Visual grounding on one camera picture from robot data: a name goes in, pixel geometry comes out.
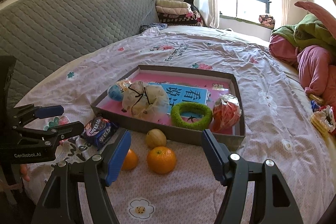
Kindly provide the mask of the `person's left hand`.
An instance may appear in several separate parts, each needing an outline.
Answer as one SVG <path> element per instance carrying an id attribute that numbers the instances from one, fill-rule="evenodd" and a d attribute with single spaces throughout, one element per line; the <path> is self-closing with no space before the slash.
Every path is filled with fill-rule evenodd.
<path id="1" fill-rule="evenodd" d="M 30 181 L 30 176 L 28 174 L 28 168 L 26 164 L 21 164 L 20 165 L 20 174 L 21 174 L 21 178 L 27 182 Z"/>

